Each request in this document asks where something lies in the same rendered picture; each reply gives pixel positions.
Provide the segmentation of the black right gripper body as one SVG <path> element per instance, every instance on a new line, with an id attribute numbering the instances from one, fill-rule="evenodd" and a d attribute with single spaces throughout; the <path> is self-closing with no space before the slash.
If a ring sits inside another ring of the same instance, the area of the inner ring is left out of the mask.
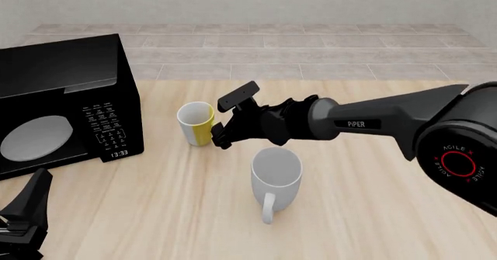
<path id="1" fill-rule="evenodd" d="M 269 107 L 262 106 L 255 109 L 232 109 L 232 118 L 224 127 L 224 135 L 232 143 L 248 139 L 267 139 L 262 131 L 260 117 Z"/>

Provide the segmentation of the yellow and white mug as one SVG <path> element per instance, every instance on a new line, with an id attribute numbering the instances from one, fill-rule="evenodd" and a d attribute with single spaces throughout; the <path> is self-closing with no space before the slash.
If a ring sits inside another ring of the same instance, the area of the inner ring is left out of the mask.
<path id="1" fill-rule="evenodd" d="M 190 145 L 202 147 L 211 142 L 214 108 L 209 103 L 187 103 L 178 110 L 176 119 Z"/>

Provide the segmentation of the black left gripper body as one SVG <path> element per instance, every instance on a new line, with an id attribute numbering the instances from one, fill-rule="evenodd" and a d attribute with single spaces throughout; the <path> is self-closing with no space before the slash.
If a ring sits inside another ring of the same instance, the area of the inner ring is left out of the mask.
<path id="1" fill-rule="evenodd" d="M 0 210 L 0 260 L 42 260 L 47 236 L 47 213 Z"/>

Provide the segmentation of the grey round turntable plate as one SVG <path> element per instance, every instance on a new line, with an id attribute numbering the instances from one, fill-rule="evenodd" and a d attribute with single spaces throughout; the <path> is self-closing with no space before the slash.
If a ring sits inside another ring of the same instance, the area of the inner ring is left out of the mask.
<path id="1" fill-rule="evenodd" d="M 0 154 L 10 161 L 32 161 L 58 150 L 72 134 L 66 117 L 39 117 L 8 133 L 0 143 Z"/>

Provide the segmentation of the black microwave oven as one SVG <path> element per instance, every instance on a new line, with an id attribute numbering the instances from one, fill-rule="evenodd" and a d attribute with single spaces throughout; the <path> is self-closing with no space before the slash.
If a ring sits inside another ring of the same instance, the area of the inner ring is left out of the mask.
<path id="1" fill-rule="evenodd" d="M 52 115 L 67 118 L 69 140 L 32 161 L 0 154 L 0 181 L 144 151 L 141 100 L 117 34 L 0 49 L 0 143 L 21 124 Z"/>

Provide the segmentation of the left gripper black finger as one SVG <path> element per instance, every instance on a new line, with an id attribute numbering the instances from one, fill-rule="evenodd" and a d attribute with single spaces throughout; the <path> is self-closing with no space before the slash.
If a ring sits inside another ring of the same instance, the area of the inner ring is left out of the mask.
<path id="1" fill-rule="evenodd" d="M 33 173 L 24 189 L 8 205 L 8 220 L 27 222 L 47 231 L 47 201 L 52 178 L 45 168 Z"/>

